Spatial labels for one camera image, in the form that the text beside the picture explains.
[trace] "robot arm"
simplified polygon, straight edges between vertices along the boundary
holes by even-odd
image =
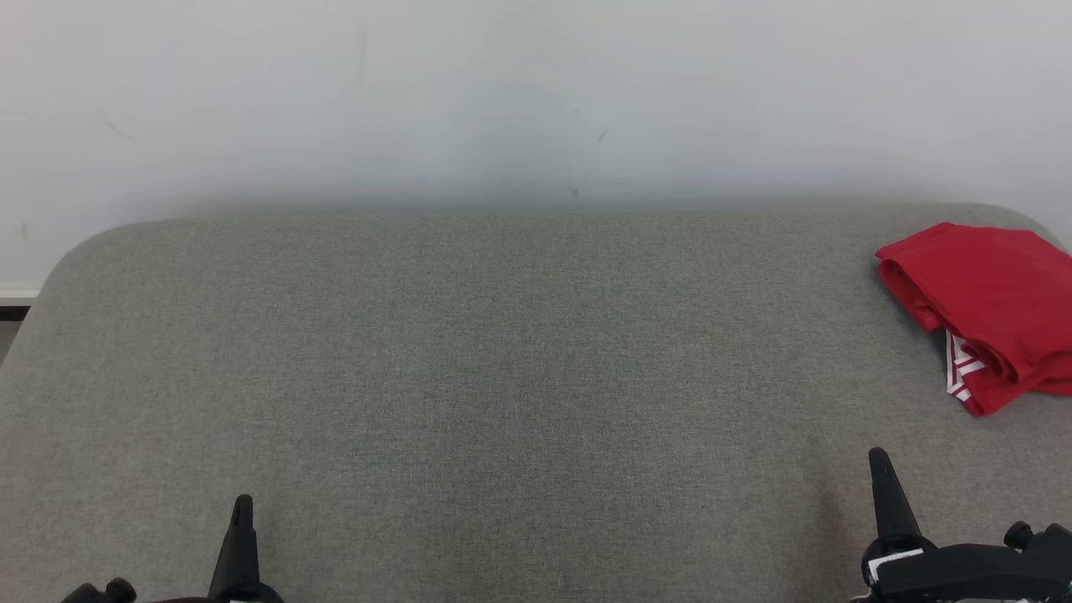
[[[1054,524],[1040,534],[1017,521],[1006,546],[938,548],[920,533],[882,448],[868,454],[878,539],[864,553],[864,582],[875,603],[1029,600],[1072,602],[1072,532]]]

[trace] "red cloth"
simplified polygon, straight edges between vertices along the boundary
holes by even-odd
[[[1072,395],[1072,256],[1031,231],[942,222],[876,253],[917,323],[963,338],[976,415],[1028,389]]]

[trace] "red garment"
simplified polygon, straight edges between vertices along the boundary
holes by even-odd
[[[993,414],[1028,389],[1072,395],[1068,253],[1031,231],[942,222],[876,255],[915,322],[963,338],[972,356],[965,366],[982,363],[962,377],[972,414]]]

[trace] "baseboard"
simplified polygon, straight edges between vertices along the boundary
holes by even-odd
[[[32,306],[40,289],[0,289],[0,306]]]

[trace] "black mechanical part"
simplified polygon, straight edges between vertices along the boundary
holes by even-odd
[[[104,592],[96,590],[91,584],[84,584],[68,594],[62,603],[134,603],[135,599],[137,592],[131,583],[115,578],[104,587]]]
[[[108,583],[104,592],[84,584],[69,594],[62,603],[134,603],[134,588],[122,579]],[[159,601],[158,603],[221,603],[228,601],[283,603],[270,586],[260,582],[257,559],[257,533],[253,529],[253,498],[242,495],[235,500],[230,524],[223,536],[220,557],[215,561],[208,598],[190,597]]]
[[[1006,546],[935,547],[920,533],[908,499],[881,448],[870,451],[872,494],[879,538],[864,554],[864,580],[876,603],[963,599],[1072,602],[1072,532],[1053,524],[1040,534],[1017,521]],[[922,553],[881,563],[873,580],[868,561],[896,553]]]
[[[872,576],[868,562],[897,553],[907,553],[922,548],[937,548],[930,541],[923,538],[920,525],[915,521],[908,497],[900,487],[897,472],[893,470],[890,455],[879,447],[867,453],[867,462],[872,472],[872,497],[875,500],[875,526],[878,538],[864,551],[861,561],[864,583],[870,585]]]

